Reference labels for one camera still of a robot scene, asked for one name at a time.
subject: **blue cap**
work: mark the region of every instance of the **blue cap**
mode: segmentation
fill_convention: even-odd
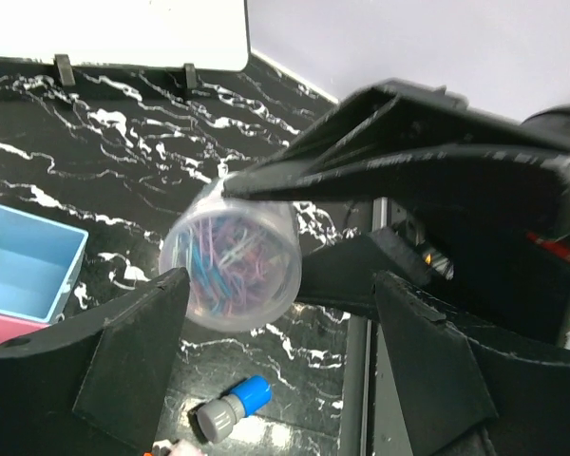
[[[245,408],[246,417],[256,413],[258,409],[268,404],[273,397],[270,384],[259,375],[254,375],[245,380],[230,392],[240,400]]]

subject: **gray wall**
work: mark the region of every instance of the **gray wall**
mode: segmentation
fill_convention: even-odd
[[[252,47],[337,98],[398,77],[523,119],[570,102],[570,0],[248,0]]]

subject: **whiteboard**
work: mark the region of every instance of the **whiteboard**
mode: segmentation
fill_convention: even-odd
[[[249,48],[245,0],[0,1],[0,57],[241,71]]]

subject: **black table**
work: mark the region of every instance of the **black table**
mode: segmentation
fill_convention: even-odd
[[[156,276],[162,239],[206,182],[287,145],[331,106],[256,58],[242,74],[202,72],[189,101],[162,71],[78,71],[72,92],[49,74],[0,63],[0,203],[89,232],[65,317]],[[371,228],[369,206],[297,209],[305,252]],[[273,401],[203,449],[338,454],[349,323],[302,304],[240,334],[186,322],[157,440],[196,441],[190,410],[261,374]]]

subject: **transparent cylindrical jar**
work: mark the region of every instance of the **transparent cylindrical jar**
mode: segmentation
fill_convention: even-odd
[[[295,210],[287,202],[222,197],[206,185],[164,240],[159,270],[190,275],[186,316],[225,333],[272,323],[294,303],[302,277]]]

